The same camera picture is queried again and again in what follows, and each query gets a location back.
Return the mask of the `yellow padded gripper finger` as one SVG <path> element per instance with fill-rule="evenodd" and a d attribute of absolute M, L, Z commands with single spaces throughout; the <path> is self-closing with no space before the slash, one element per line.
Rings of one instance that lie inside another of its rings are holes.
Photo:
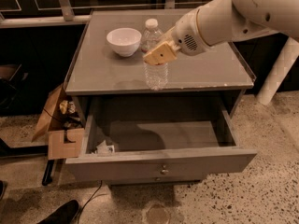
<path fill-rule="evenodd" d="M 163 33 L 161 36 L 161 42 L 171 42 L 174 40 L 173 36 L 174 27 L 170 28 L 167 32 Z"/>
<path fill-rule="evenodd" d="M 174 61 L 178 57 L 180 46 L 174 41 L 162 41 L 152 49 L 142 49 L 143 61 L 150 65 L 160 65 Z"/>

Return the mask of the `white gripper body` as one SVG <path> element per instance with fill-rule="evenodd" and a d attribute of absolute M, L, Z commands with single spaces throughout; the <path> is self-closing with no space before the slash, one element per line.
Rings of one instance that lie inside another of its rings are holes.
<path fill-rule="evenodd" d="M 171 32 L 173 40 L 180 47 L 180 52 L 185 55 L 195 56 L 210 49 L 200 34 L 198 15 L 198 8 L 186 13 L 176 22 Z"/>

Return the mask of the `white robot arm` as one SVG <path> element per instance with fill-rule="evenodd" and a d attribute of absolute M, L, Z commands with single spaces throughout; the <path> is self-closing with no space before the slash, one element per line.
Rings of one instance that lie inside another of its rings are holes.
<path fill-rule="evenodd" d="M 276 33 L 288 40 L 257 94 L 268 105 L 299 57 L 299 0 L 212 0 L 183 15 L 143 60 L 169 63 L 180 52 L 195 56 L 224 42 Z"/>

